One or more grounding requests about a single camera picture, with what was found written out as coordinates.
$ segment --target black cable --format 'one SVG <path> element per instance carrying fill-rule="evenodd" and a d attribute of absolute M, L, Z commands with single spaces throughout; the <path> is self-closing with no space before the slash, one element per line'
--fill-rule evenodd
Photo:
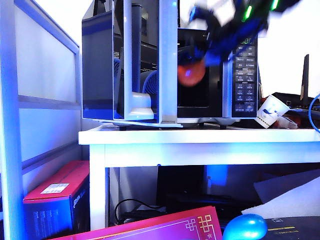
<path fill-rule="evenodd" d="M 146 207 L 148 207 L 148 208 L 150 208 L 150 209 L 160 209 L 160 208 L 162 208 L 162 206 L 150 206 L 150 205 L 148 205 L 148 204 L 146 204 L 146 203 L 144 203 L 144 202 L 142 202 L 142 201 L 140 201 L 140 200 L 134 199 L 134 198 L 124 199 L 124 200 L 118 202 L 117 205 L 116 205 L 115 208 L 114 208 L 114 218 L 115 218 L 117 224 L 120 224 L 119 218 L 118 218 L 118 216 L 117 216 L 117 208 L 119 207 L 120 204 L 122 204 L 123 202 L 127 202 L 127 201 L 135 201 L 135 202 L 138 202 L 138 203 L 140 203 L 140 204 L 142 204 L 142 205 L 144 205 L 144 206 L 146 206 Z"/>

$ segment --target digital display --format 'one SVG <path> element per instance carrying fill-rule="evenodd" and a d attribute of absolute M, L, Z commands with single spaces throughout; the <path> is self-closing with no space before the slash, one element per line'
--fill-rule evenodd
<path fill-rule="evenodd" d="M 244 39 L 240 44 L 251 44 L 251 38 Z"/>

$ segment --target microwave control panel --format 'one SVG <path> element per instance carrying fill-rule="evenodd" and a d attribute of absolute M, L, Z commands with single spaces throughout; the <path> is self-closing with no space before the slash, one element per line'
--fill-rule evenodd
<path fill-rule="evenodd" d="M 258 44 L 246 38 L 233 50 L 232 117 L 257 117 L 258 111 Z"/>

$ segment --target microwave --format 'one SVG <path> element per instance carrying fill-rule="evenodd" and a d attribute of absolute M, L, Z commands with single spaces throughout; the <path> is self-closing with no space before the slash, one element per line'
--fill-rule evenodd
<path fill-rule="evenodd" d="M 181 128 L 257 117 L 256 39 L 245 39 L 228 61 L 207 67 L 200 83 L 185 87 L 177 77 L 178 48 L 189 39 L 206 44 L 206 31 L 179 28 L 175 1 L 157 0 L 153 10 L 135 2 L 123 1 L 120 16 L 115 6 L 82 20 L 83 118 Z"/>

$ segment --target box label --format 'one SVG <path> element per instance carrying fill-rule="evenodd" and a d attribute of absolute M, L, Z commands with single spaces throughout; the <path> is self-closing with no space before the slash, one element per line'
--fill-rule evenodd
<path fill-rule="evenodd" d="M 54 183 L 49 185 L 41 194 L 59 194 L 61 193 L 69 183 Z"/>

